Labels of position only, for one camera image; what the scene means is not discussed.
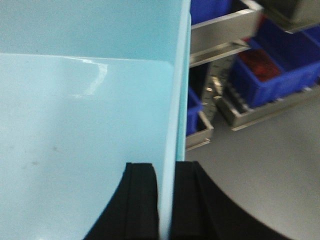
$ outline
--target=metal tray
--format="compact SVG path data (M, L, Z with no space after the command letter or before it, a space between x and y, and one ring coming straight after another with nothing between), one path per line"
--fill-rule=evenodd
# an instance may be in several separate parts
M190 67L249 48L240 40L254 36L262 7L252 0L233 0L230 14L191 27Z

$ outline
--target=light blue plastic panel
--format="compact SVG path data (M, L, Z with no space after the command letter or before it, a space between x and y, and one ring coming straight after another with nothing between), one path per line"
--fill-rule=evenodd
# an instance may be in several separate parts
M174 64L186 12L188 0L1 0L0 52Z
M0 1L0 239L82 239L126 162L168 237L189 4Z

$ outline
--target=gray floor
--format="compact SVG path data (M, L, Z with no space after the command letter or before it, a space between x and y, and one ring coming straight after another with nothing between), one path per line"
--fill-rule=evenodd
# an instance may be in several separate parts
M238 205L294 240L320 239L320 97L239 131L218 114L187 152Z

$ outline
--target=red item in bin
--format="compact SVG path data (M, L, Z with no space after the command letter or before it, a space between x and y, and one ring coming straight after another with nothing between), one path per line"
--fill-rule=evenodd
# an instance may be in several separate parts
M260 82L265 82L281 74L277 65L261 48L240 52L238 56Z

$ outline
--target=blue storage bin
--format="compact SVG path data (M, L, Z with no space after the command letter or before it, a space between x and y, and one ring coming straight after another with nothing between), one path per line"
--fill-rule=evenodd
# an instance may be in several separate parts
M229 80L250 107L315 84L320 73L320 45L303 32L289 34L267 20L249 44L253 49L264 49L281 71L281 75L261 82L236 58Z
M186 114L186 135L193 134L197 129L198 112L202 110L202 103L196 93L189 87Z
M232 0L191 0L192 25L225 15Z
M320 46L320 25L305 30L304 34Z

